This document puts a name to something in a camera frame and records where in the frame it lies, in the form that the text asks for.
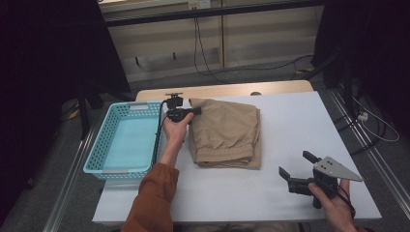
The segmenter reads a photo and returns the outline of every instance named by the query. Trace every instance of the blue basket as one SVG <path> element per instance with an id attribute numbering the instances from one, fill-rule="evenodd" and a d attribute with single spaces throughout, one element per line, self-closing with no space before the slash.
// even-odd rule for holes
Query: blue basket
<path id="1" fill-rule="evenodd" d="M 142 179 L 152 168 L 160 101 L 114 103 L 85 162 L 102 180 Z"/>

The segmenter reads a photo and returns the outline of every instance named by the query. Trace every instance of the finger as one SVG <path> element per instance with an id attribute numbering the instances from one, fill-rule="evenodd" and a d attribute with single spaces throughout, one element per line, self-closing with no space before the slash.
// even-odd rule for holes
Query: finger
<path id="1" fill-rule="evenodd" d="M 187 124 L 190 122 L 190 120 L 192 120 L 193 116 L 194 116 L 193 113 L 189 113 L 187 114 L 187 116 L 185 116 L 185 118 L 181 122 L 184 122 L 185 124 Z"/>
<path id="2" fill-rule="evenodd" d="M 340 187 L 346 191 L 347 194 L 350 195 L 350 181 L 341 179 L 340 180 Z"/>
<path id="3" fill-rule="evenodd" d="M 322 188 L 317 186 L 315 183 L 308 184 L 308 188 L 310 189 L 311 193 L 319 199 L 320 203 L 322 203 L 323 208 L 328 209 L 332 206 L 332 201 L 329 197 L 323 192 Z"/>

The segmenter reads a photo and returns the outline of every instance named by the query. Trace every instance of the power outlet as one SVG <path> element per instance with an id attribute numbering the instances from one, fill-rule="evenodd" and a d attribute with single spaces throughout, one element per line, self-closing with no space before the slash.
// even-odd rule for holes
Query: power outlet
<path id="1" fill-rule="evenodd" d="M 196 10 L 196 9 L 199 9 L 199 2 L 198 1 L 188 2 L 188 10 Z"/>
<path id="2" fill-rule="evenodd" d="M 211 8 L 211 0 L 199 0 L 198 1 L 199 9 L 209 9 Z"/>

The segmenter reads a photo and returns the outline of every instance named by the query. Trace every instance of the khaki pants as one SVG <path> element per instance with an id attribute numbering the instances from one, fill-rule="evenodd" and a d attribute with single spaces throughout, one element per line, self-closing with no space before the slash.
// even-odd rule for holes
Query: khaki pants
<path id="1" fill-rule="evenodd" d="M 183 225 L 183 232 L 300 232 L 298 223 Z"/>

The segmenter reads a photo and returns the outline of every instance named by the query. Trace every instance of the gray floor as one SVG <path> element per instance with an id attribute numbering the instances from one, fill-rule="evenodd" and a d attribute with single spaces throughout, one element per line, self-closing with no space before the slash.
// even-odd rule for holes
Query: gray floor
<path id="1" fill-rule="evenodd" d="M 309 68 L 309 58 L 302 59 L 296 63 L 297 69 Z M 246 68 L 266 69 L 286 62 L 274 64 L 253 65 Z M 288 80 L 300 78 L 294 76 L 294 66 L 289 65 L 280 69 L 257 70 L 236 70 L 232 72 L 222 72 L 216 75 L 217 79 L 227 83 L 246 83 L 259 81 Z M 338 90 L 326 90 L 323 87 L 320 76 L 311 81 L 313 88 L 318 91 L 332 119 L 342 116 L 340 110 L 332 98 L 332 92 Z M 132 92 L 136 94 L 144 89 L 171 88 L 183 86 L 199 86 L 223 84 L 209 75 L 198 73 L 182 74 L 158 78 L 155 80 L 143 80 L 131 83 Z M 106 100 L 104 109 L 90 109 L 89 115 L 92 122 L 99 122 L 101 115 L 107 109 L 111 101 L 115 101 L 109 96 L 102 96 Z M 63 105 L 62 111 L 72 105 L 72 101 Z M 336 128 L 340 129 L 346 125 L 345 120 L 336 123 Z M 44 160 L 37 176 L 35 186 L 24 191 L 15 207 L 3 224 L 0 232 L 6 231 L 43 231 L 52 207 L 57 199 L 59 191 L 63 186 L 67 173 L 71 168 L 74 156 L 80 144 L 81 124 L 79 117 L 62 123 L 58 136 L 53 146 Z M 345 142 L 349 152 L 356 151 L 362 145 L 358 142 L 351 129 L 340 132 L 340 136 Z M 386 137 L 394 138 L 395 135 L 388 130 Z M 386 163 L 392 168 L 396 177 L 407 189 L 410 187 L 410 174 L 407 168 L 410 166 L 409 138 L 402 136 L 398 142 L 389 143 L 380 141 L 376 148 L 382 154 Z M 409 231 L 410 220 L 403 213 L 394 195 L 391 193 L 382 176 L 373 165 L 368 152 L 360 153 L 353 157 L 361 174 L 366 178 L 366 185 L 382 214 L 382 219 L 360 221 L 358 225 L 373 228 L 375 231 Z M 58 231 L 112 231 L 118 227 L 107 227 L 93 223 L 92 217 L 96 209 L 103 182 L 95 177 L 85 174 L 82 171 L 76 176 L 72 197 L 65 208 L 64 216 L 61 218 Z M 331 231 L 326 221 L 311 222 L 311 231 Z"/>

